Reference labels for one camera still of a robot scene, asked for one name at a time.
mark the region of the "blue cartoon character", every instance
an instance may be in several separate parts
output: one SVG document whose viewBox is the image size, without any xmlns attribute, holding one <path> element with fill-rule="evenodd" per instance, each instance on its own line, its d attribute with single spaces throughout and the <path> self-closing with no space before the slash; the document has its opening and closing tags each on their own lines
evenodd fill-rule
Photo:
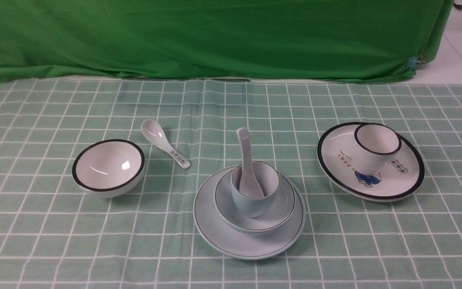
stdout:
<svg viewBox="0 0 462 289">
<path fill-rule="evenodd" d="M 354 171 L 354 174 L 356 175 L 357 179 L 358 179 L 358 182 L 359 183 L 362 183 L 363 185 L 365 185 L 365 187 L 367 188 L 372 188 L 373 185 L 377 185 L 378 183 L 381 182 L 381 175 L 379 174 L 379 178 L 377 177 L 374 177 L 374 176 L 367 176 L 367 175 L 363 175 L 363 174 L 360 174 L 358 171 L 352 169 Z"/>
</svg>

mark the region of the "white bowl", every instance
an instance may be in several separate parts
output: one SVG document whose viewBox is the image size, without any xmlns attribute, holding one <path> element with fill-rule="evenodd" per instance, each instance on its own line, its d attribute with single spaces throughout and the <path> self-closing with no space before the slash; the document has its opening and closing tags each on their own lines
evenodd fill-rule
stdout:
<svg viewBox="0 0 462 289">
<path fill-rule="evenodd" d="M 262 235 L 271 232 L 283 225 L 292 216 L 297 193 L 292 185 L 283 175 L 278 174 L 280 184 L 278 196 L 262 215 L 256 218 L 250 218 L 243 214 L 233 201 L 231 178 L 233 171 L 227 172 L 217 183 L 215 195 L 213 196 L 214 205 L 220 217 L 229 227 L 253 235 Z"/>
<path fill-rule="evenodd" d="M 136 144 L 109 139 L 89 146 L 77 156 L 72 177 L 87 194 L 115 197 L 134 188 L 144 169 L 144 153 Z"/>
</svg>

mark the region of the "white floor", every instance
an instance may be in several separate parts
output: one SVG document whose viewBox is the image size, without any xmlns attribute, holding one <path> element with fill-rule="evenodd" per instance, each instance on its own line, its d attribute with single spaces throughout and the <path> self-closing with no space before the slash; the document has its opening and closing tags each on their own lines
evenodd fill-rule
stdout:
<svg viewBox="0 0 462 289">
<path fill-rule="evenodd" d="M 79 77 L 73 79 L 105 79 L 105 77 Z M 252 80 L 255 82 L 320 82 L 312 80 Z M 462 11 L 452 8 L 436 59 L 406 83 L 412 84 L 462 84 Z"/>
</svg>

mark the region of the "small white cup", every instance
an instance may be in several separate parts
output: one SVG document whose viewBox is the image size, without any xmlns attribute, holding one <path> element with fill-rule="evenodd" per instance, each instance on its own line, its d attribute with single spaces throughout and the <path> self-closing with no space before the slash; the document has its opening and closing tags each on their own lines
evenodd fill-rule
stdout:
<svg viewBox="0 0 462 289">
<path fill-rule="evenodd" d="M 363 175 L 373 175 L 390 163 L 400 151 L 402 141 L 391 128 L 365 123 L 354 131 L 352 162 Z"/>
<path fill-rule="evenodd" d="M 256 218 L 266 212 L 274 203 L 279 191 L 279 175 L 277 171 L 266 163 L 253 161 L 253 171 L 264 192 L 264 197 L 249 197 L 238 189 L 242 176 L 242 165 L 236 167 L 231 174 L 231 195 L 236 207 L 249 218 Z"/>
</svg>

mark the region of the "bowl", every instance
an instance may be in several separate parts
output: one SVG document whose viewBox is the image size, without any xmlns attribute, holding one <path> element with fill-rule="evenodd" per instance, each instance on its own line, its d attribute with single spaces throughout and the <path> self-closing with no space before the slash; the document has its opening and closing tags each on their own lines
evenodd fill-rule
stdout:
<svg viewBox="0 0 462 289">
<path fill-rule="evenodd" d="M 256 218 L 243 214 L 231 196 L 231 174 L 226 173 L 215 188 L 215 207 L 226 224 L 246 234 L 262 235 L 282 226 L 295 209 L 296 193 L 290 182 L 280 173 L 279 195 L 266 212 Z"/>
<path fill-rule="evenodd" d="M 144 153 L 136 144 L 109 139 L 89 146 L 77 156 L 72 177 L 87 194 L 115 197 L 134 188 L 144 169 Z"/>
<path fill-rule="evenodd" d="M 274 203 L 278 192 L 280 179 L 277 171 L 266 163 L 253 161 L 253 172 L 264 196 L 251 197 L 240 192 L 242 165 L 237 166 L 231 173 L 231 195 L 236 207 L 250 218 L 256 218 L 266 212 Z"/>
</svg>

